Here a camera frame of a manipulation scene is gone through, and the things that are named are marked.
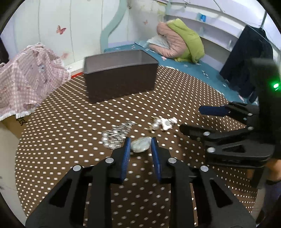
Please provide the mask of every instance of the hanging black cloth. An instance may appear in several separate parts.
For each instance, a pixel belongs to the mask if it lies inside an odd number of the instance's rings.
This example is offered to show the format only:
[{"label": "hanging black cloth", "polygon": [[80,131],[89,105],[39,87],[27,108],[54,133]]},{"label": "hanging black cloth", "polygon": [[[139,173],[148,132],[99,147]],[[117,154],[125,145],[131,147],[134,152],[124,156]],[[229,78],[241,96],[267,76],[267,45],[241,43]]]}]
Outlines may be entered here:
[{"label": "hanging black cloth", "polygon": [[273,59],[273,49],[262,28],[246,25],[220,75],[228,80],[229,87],[238,91],[240,96],[248,98],[252,94],[251,102],[254,102],[257,96],[246,64],[246,60],[251,58]]},{"label": "hanging black cloth", "polygon": [[0,63],[8,63],[9,54],[0,38]]}]

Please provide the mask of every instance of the pink quilt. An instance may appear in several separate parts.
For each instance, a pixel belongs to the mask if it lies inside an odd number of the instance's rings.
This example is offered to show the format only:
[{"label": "pink quilt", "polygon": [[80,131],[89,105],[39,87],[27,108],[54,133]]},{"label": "pink quilt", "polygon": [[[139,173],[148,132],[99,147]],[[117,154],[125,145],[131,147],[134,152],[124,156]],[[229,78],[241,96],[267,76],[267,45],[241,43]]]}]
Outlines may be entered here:
[{"label": "pink quilt", "polygon": [[28,46],[7,64],[0,64],[0,121],[31,114],[70,79],[71,73],[52,50],[42,44]]}]

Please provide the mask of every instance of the cardboard box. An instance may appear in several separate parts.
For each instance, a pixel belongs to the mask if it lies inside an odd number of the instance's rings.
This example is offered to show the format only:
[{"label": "cardboard box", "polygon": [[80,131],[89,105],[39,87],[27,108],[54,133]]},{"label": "cardboard box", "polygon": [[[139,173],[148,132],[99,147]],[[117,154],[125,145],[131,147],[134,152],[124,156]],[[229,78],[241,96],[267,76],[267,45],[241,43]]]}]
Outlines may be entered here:
[{"label": "cardboard box", "polygon": [[21,138],[23,130],[26,128],[26,124],[30,119],[31,115],[16,119],[16,116],[10,116],[2,123],[8,128],[18,139]]}]

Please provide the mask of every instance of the brown tablecloth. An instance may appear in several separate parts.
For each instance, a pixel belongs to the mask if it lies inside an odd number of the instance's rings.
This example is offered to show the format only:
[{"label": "brown tablecloth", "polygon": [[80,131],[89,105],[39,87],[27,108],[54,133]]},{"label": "brown tablecloth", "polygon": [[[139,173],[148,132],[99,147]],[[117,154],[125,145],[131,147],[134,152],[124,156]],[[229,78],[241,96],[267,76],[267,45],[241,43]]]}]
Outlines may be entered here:
[{"label": "brown tablecloth", "polygon": [[[242,124],[228,117],[200,115],[200,105],[227,103],[209,85],[163,66],[159,66],[157,75],[154,91],[97,104],[88,101],[82,76],[48,96],[30,118],[16,155],[16,185],[27,216],[72,166],[95,165],[111,155],[111,150],[102,145],[101,133],[112,129],[112,125],[135,121],[137,124],[129,133],[132,140],[156,136],[159,145],[169,149],[172,156],[194,167],[205,164],[205,152],[201,143],[179,132],[180,124],[208,126],[221,131],[243,128]],[[149,133],[144,127],[152,122],[151,116],[176,117],[178,125],[166,132]],[[168,227],[170,188],[157,183],[152,164],[151,154],[131,155],[124,184],[112,185],[114,227]],[[251,211],[257,190],[250,187],[245,170],[210,168]]]}]

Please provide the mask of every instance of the silver screw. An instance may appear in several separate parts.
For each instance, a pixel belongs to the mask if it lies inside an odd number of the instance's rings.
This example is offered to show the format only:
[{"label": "silver screw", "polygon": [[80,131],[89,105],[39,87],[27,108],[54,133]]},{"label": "silver screw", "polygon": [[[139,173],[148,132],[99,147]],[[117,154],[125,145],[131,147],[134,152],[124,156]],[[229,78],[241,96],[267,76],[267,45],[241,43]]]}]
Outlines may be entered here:
[{"label": "silver screw", "polygon": [[204,166],[204,165],[202,165],[202,166],[200,167],[200,169],[201,169],[203,172],[207,172],[207,171],[209,170],[209,168],[208,168],[207,166]]},{"label": "silver screw", "polygon": [[209,147],[209,148],[207,149],[207,152],[208,152],[208,153],[214,153],[215,151],[216,151],[216,149],[213,148],[213,147]]},{"label": "silver screw", "polygon": [[211,134],[211,133],[210,133],[209,131],[206,131],[206,132],[203,133],[204,136],[208,136],[208,135],[210,135],[210,134]]},{"label": "silver screw", "polygon": [[169,159],[168,159],[168,162],[174,164],[174,163],[176,163],[176,159],[175,159],[175,158],[169,158]]},{"label": "silver screw", "polygon": [[81,170],[81,166],[80,165],[75,165],[73,168],[72,168],[75,172]]},{"label": "silver screw", "polygon": [[105,159],[105,162],[108,163],[108,164],[111,164],[112,162],[114,162],[114,159],[113,158],[107,158],[107,159]]}]

